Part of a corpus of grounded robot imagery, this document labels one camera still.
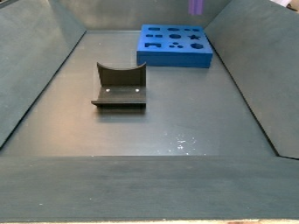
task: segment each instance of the purple object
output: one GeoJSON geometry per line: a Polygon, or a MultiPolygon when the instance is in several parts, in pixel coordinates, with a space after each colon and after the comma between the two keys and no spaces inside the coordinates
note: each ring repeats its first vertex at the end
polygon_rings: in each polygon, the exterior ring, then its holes
{"type": "Polygon", "coordinates": [[[189,0],[189,14],[200,15],[203,11],[203,0],[189,0]]]}

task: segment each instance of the dark gray panel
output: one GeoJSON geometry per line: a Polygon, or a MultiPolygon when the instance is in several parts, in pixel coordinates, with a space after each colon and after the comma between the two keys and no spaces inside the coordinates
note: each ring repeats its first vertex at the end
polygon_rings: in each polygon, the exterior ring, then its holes
{"type": "Polygon", "coordinates": [[[145,112],[100,113],[97,62],[136,66],[139,31],[89,31],[1,156],[272,157],[267,139],[215,55],[209,69],[147,67],[145,112]]]}
{"type": "Polygon", "coordinates": [[[0,160],[1,221],[299,219],[299,163],[283,158],[0,160]]]}
{"type": "Polygon", "coordinates": [[[187,0],[60,0],[89,30],[140,30],[143,24],[205,26],[229,1],[205,1],[203,15],[192,17],[187,0]]]}
{"type": "Polygon", "coordinates": [[[85,28],[54,0],[17,1],[0,11],[2,144],[85,28]]]}
{"type": "Polygon", "coordinates": [[[281,156],[299,158],[299,17],[267,0],[235,0],[205,29],[281,156]]]}

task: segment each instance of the circular hole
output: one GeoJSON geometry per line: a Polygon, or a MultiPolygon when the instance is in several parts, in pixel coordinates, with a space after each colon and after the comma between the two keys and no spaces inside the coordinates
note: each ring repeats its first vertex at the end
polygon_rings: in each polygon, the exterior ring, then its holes
{"type": "Polygon", "coordinates": [[[191,44],[191,47],[195,49],[201,49],[203,45],[201,44],[191,44]]]}
{"type": "Polygon", "coordinates": [[[177,28],[168,28],[167,29],[169,32],[177,32],[180,29],[177,29],[177,28]]]}
{"type": "Polygon", "coordinates": [[[179,34],[171,34],[169,35],[169,38],[171,39],[179,39],[181,37],[181,35],[179,35],[179,34]]]}

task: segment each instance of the gray side wall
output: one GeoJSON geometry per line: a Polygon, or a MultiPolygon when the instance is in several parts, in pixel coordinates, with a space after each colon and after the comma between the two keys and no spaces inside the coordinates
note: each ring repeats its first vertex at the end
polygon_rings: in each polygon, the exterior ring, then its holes
{"type": "Polygon", "coordinates": [[[60,0],[89,30],[140,30],[143,24],[205,25],[231,0],[208,0],[200,16],[188,0],[60,0]]]}
{"type": "Polygon", "coordinates": [[[0,9],[0,145],[85,32],[54,0],[0,9]]]}
{"type": "Polygon", "coordinates": [[[281,156],[299,158],[299,16],[268,0],[233,0],[205,29],[281,156]]]}

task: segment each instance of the shape sorter block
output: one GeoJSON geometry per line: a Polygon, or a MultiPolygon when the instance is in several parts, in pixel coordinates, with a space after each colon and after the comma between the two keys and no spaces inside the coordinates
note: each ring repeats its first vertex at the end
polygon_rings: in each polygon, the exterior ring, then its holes
{"type": "Polygon", "coordinates": [[[209,67],[212,50],[200,26],[144,24],[136,64],[157,67],[209,67]]]}

